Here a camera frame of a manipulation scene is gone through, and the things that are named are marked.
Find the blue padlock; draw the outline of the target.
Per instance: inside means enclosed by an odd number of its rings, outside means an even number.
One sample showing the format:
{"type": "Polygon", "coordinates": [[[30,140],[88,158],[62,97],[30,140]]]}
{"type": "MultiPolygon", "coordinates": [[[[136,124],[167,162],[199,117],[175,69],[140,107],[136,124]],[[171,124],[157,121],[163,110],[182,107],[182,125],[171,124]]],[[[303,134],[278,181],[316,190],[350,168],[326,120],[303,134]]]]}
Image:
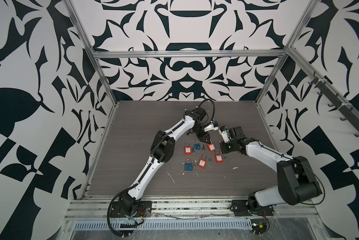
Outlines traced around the blue padlock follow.
{"type": "Polygon", "coordinates": [[[193,149],[195,151],[200,151],[201,147],[200,147],[200,143],[198,141],[194,141],[193,149]]]}
{"type": "Polygon", "coordinates": [[[185,172],[191,172],[191,171],[193,171],[192,160],[190,160],[190,159],[185,160],[185,163],[184,163],[184,171],[185,171],[185,172]]]}

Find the red padlock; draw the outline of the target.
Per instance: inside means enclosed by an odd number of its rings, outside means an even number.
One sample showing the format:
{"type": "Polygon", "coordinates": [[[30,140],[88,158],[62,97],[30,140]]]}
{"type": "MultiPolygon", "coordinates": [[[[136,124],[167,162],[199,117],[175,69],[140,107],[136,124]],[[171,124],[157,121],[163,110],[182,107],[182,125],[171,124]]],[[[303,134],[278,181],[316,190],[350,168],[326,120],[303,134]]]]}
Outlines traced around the red padlock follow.
{"type": "Polygon", "coordinates": [[[207,163],[207,155],[202,154],[198,161],[198,167],[204,169],[207,163]]]}
{"type": "Polygon", "coordinates": [[[215,149],[216,149],[216,148],[215,148],[215,145],[214,145],[213,143],[208,144],[207,147],[208,147],[208,150],[209,150],[210,152],[214,152],[215,149]]]}
{"type": "Polygon", "coordinates": [[[184,154],[185,155],[191,155],[192,154],[192,147],[190,146],[189,141],[186,141],[184,143],[184,154]]]}

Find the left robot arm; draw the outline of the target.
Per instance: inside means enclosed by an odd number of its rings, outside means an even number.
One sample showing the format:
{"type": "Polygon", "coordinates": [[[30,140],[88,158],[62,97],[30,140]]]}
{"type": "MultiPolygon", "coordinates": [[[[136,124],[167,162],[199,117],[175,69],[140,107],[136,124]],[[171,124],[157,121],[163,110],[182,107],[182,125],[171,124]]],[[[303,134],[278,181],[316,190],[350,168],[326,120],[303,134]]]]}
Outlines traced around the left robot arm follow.
{"type": "Polygon", "coordinates": [[[211,144],[208,132],[217,130],[218,123],[215,120],[210,120],[208,123],[203,124],[201,121],[205,116],[206,111],[201,107],[196,107],[189,111],[184,110],[183,117],[178,123],[166,131],[157,132],[144,168],[133,184],[119,194],[118,203],[124,211],[129,215],[136,212],[148,184],[160,167],[172,158],[176,141],[183,134],[192,130],[196,134],[198,141],[208,145],[211,144]]]}

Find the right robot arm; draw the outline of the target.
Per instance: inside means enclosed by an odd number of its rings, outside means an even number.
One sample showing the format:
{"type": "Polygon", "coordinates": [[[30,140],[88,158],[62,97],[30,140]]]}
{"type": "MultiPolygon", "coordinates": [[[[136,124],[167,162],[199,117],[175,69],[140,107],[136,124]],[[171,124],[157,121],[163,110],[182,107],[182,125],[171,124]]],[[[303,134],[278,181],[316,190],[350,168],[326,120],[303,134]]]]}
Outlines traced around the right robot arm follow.
{"type": "Polygon", "coordinates": [[[277,185],[251,193],[247,200],[250,210],[278,204],[291,206],[316,198],[324,191],[305,157],[278,152],[257,139],[247,137],[241,127],[219,129],[223,154],[239,152],[267,165],[276,172],[277,185]]]}

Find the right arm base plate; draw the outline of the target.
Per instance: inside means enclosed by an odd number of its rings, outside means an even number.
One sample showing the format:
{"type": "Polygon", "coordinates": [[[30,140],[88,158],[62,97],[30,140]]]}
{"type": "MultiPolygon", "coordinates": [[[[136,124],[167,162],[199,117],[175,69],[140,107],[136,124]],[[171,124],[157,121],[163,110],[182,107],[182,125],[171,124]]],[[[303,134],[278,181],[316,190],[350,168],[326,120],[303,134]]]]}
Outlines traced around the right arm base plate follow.
{"type": "Polygon", "coordinates": [[[247,216],[273,216],[273,206],[259,206],[253,200],[232,200],[229,210],[236,217],[247,216]]]}

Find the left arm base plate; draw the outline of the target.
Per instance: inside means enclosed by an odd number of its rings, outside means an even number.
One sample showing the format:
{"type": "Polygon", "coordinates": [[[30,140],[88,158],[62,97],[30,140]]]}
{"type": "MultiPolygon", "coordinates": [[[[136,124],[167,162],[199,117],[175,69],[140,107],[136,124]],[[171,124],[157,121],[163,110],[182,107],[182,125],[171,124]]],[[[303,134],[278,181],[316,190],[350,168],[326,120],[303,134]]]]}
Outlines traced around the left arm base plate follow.
{"type": "Polygon", "coordinates": [[[130,208],[128,204],[114,202],[110,208],[110,218],[145,217],[151,214],[152,201],[137,201],[130,208]]]}

